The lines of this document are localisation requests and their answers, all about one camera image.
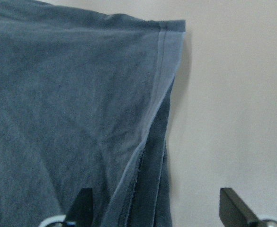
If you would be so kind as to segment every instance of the cotton fabric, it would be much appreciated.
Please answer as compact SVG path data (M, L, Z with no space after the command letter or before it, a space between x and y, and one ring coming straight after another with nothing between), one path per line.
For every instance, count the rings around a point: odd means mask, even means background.
M0 227L93 189L93 227L170 227L165 133L185 21L0 0Z

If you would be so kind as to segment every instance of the white wall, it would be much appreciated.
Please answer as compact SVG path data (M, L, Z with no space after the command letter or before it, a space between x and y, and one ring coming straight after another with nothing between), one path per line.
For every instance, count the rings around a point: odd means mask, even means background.
M185 19L168 132L174 226L221 227L225 186L277 219L277 0L45 1Z

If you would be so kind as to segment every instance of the gray-blue fabric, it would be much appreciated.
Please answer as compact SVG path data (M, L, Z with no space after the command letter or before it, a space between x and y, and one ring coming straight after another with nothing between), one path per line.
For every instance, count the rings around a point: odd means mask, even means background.
M0 227L93 189L93 227L170 227L165 133L185 21L0 0Z

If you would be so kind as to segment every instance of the stitched seam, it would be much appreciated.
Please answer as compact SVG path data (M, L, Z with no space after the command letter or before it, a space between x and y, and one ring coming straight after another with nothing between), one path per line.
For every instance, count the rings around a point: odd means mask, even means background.
M159 69L156 67L156 71L155 71L155 74L156 74L157 70L159 70L158 80L160 80L160 78L161 78L162 63L163 63L163 59L164 59L164 44L166 41L166 33L167 33L167 29L166 29L167 25L166 24L164 24L164 27L163 27L159 23L159 26L160 26L160 31L158 33L158 43L160 42L159 35L162 32L164 32L164 34L163 34L163 40L162 40L162 44L161 44L162 53L160 56L160 58L161 58L160 63L157 62L157 64L159 64L159 65L157 65L157 66L159 66ZM160 54L159 50L160 50L160 48L158 47L157 58L159 57L159 54ZM158 87L159 87L159 81L157 82L154 97L156 97L158 95ZM133 207L133 200L134 200L134 196L135 196L135 189L137 187L137 180L138 180L140 168L141 168L141 165L143 162L144 153L145 153L145 148L140 152L139 161L137 162L137 164L135 166L136 172L134 173L134 175L130 181L128 190L127 190L127 196L124 201L122 212L121 212L119 222L118 222L120 226L128 227L130 224L130 217L131 217L131 211L132 211L132 207Z

